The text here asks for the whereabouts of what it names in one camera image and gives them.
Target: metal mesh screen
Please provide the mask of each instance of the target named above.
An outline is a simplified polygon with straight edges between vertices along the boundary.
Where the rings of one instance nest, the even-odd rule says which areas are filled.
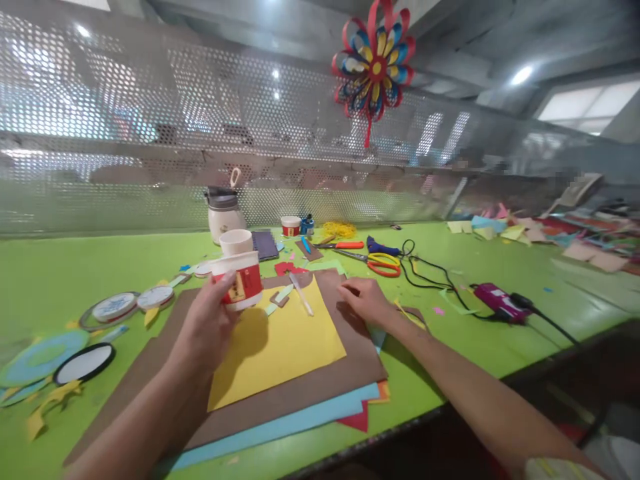
[[[374,124],[328,65],[49,0],[0,1],[0,234],[206,228],[202,185],[243,170],[250,225],[432,219],[465,174],[552,177],[600,140],[408,92]]]

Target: ceiling light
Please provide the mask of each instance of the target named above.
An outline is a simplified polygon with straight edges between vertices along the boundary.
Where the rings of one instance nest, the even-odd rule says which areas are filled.
[[[89,38],[91,36],[91,34],[89,33],[89,30],[84,28],[82,25],[76,25],[75,29],[78,30],[78,33],[82,35],[84,38]]]
[[[521,83],[525,82],[533,73],[533,67],[530,65],[527,65],[526,67],[522,68],[522,70],[520,70],[518,73],[515,74],[515,77],[511,80],[511,84],[512,85],[520,85]]]

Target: scissors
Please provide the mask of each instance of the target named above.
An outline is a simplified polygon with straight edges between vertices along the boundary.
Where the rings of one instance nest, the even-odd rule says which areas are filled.
[[[342,255],[365,262],[371,270],[383,277],[396,278],[400,276],[400,260],[387,255],[386,253],[370,253],[368,255],[361,255],[359,253],[352,253],[338,249],[335,251],[342,253]]]

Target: craft table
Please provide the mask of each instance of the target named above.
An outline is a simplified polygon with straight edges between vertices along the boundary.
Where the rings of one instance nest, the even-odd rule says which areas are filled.
[[[364,241],[367,235],[398,248],[404,240],[414,239],[414,253],[457,272],[451,274],[457,285],[490,281],[507,292],[521,293],[580,340],[631,318],[628,311],[560,280],[554,274],[556,267],[551,258],[558,258],[561,250],[551,245],[527,247],[516,242],[506,245],[499,239],[482,241],[474,235],[453,235],[445,223],[403,225],[401,231],[388,227],[364,229],[358,232],[357,239]],[[314,240],[322,237],[321,228],[316,229]],[[293,240],[287,240],[285,248],[295,252],[294,263],[302,266],[304,258]],[[210,259],[218,251],[208,232],[2,241],[0,359],[8,361],[11,358],[6,358],[8,352],[11,348],[15,350],[20,341],[28,344],[35,337],[64,331],[68,322],[78,319],[98,300],[121,291],[144,291],[162,279],[170,280],[180,266]],[[348,276],[374,277],[387,298],[392,301],[398,298],[403,305],[420,308],[437,338],[496,377],[523,369],[569,346],[562,335],[535,316],[531,317],[532,328],[482,322],[456,313],[436,289],[412,287],[404,277],[382,278],[362,262],[332,251],[324,254],[319,262],[338,259]],[[288,261],[290,255],[281,253],[278,261]],[[262,263],[262,275],[274,276],[273,265],[278,261]],[[424,264],[418,264],[417,268],[430,278],[443,279],[440,272]],[[194,277],[176,291],[197,288],[202,282]],[[465,299],[472,298],[470,293],[465,295]],[[434,307],[444,310],[444,316],[436,315]],[[114,341],[117,354],[111,366],[90,380],[82,396],[73,397],[66,410],[56,409],[47,415],[49,430],[34,442],[27,442],[26,419],[38,400],[0,410],[0,465],[5,472],[11,472],[12,478],[58,477],[65,456],[146,341],[158,335],[168,316],[168,309],[162,311],[149,331],[143,327],[142,314],[128,320],[131,330]],[[422,368],[396,340],[387,338],[381,358],[389,372],[391,402],[370,406],[368,435],[330,423],[198,464],[172,473],[170,478],[276,479],[445,402]],[[237,461],[228,463],[236,456]]]

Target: hanging paper flower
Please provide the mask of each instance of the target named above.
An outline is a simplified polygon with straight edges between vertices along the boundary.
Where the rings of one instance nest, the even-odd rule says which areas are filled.
[[[377,26],[378,6],[384,13],[384,25]],[[404,65],[415,52],[415,40],[405,37],[409,28],[409,10],[393,14],[391,0],[375,0],[369,10],[369,22],[352,18],[342,30],[345,49],[333,57],[334,75],[346,78],[335,91],[335,100],[345,104],[348,117],[365,115],[369,121],[365,148],[369,147],[371,123],[382,118],[385,107],[397,107],[402,103],[402,86],[411,84],[413,69]],[[347,39],[351,22],[357,32]],[[338,56],[342,59],[338,66]]]

